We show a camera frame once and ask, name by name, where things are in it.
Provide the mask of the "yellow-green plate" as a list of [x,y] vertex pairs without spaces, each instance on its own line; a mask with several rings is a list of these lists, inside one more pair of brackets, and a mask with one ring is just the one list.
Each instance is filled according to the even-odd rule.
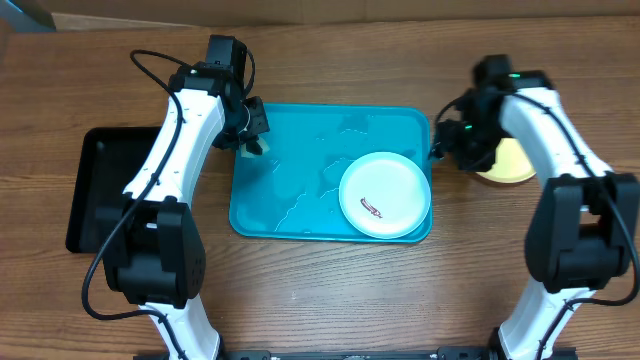
[[496,148],[492,168],[478,172],[478,175],[496,183],[516,184],[531,179],[536,171],[520,143],[513,138],[504,138]]

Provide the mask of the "green sponge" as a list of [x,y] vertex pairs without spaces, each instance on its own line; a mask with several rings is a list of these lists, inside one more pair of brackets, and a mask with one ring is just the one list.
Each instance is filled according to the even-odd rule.
[[263,138],[257,137],[241,145],[240,156],[242,158],[255,158],[264,155],[269,150],[270,147],[267,142]]

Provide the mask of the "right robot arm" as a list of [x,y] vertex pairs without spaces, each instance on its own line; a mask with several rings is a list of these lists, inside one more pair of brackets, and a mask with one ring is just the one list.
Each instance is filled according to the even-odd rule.
[[506,55],[488,55],[472,71],[473,85],[448,103],[459,120],[435,120],[429,153],[452,155],[465,172],[486,172],[505,138],[518,141],[542,188],[525,237],[530,279],[510,317],[491,334],[482,359],[574,359],[554,343],[583,304],[620,307],[595,294],[611,279],[639,270],[634,235],[639,182],[617,173],[579,135],[559,94],[540,70],[517,72]]

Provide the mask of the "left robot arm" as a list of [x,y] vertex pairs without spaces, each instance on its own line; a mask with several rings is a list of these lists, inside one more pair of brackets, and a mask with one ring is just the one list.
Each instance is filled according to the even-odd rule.
[[212,35],[206,57],[180,62],[168,82],[165,120],[140,170],[116,202],[97,209],[103,241],[81,288],[100,321],[150,317],[169,359],[223,359],[219,333],[199,292],[206,254],[192,215],[211,148],[244,156],[268,151],[262,100],[250,94],[255,59],[233,36]]

